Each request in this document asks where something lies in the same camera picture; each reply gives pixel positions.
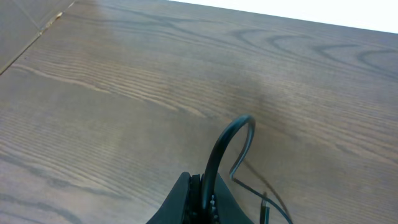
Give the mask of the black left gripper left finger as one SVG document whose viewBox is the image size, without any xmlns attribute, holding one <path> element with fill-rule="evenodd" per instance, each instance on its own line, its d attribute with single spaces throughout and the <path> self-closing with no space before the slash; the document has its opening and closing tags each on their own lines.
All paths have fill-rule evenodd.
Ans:
<svg viewBox="0 0 398 224">
<path fill-rule="evenodd" d="M 182 172 L 158 211 L 147 224 L 181 224 L 190 188 L 190 174 Z"/>
</svg>

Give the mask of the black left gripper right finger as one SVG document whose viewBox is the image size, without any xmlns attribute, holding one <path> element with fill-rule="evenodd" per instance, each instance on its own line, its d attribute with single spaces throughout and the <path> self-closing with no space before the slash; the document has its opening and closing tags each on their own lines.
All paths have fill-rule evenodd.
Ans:
<svg viewBox="0 0 398 224">
<path fill-rule="evenodd" d="M 217 174 L 215 180 L 214 196 L 220 224 L 253 224 L 240 208 L 219 174 Z"/>
</svg>

